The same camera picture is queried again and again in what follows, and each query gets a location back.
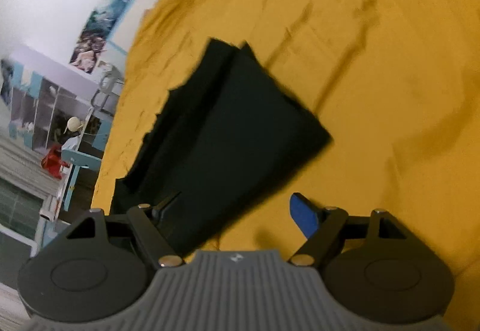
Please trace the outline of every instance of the yellow bed sheet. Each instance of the yellow bed sheet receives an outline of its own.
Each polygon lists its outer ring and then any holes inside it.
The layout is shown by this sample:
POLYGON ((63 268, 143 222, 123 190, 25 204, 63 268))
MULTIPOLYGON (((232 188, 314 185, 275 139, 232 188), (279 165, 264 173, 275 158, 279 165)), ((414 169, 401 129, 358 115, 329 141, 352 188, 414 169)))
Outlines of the yellow bed sheet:
POLYGON ((93 206, 108 210, 167 90, 209 37, 241 44, 330 131, 334 143, 224 232, 222 250, 304 238, 289 217, 301 192, 351 214, 385 208, 453 270, 447 321, 480 321, 480 0, 160 0, 128 56, 93 206))

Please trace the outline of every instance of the ribbed gray housing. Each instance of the ribbed gray housing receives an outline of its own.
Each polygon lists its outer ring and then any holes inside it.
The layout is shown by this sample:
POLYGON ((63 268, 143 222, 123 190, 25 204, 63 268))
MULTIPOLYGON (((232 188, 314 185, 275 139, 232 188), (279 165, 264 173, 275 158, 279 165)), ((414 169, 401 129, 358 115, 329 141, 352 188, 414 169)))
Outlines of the ribbed gray housing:
POLYGON ((451 331, 440 317, 402 326, 360 318, 330 296, 314 269, 292 266, 277 251, 199 251, 188 265, 158 271, 117 315, 81 324, 33 317, 23 330, 451 331))

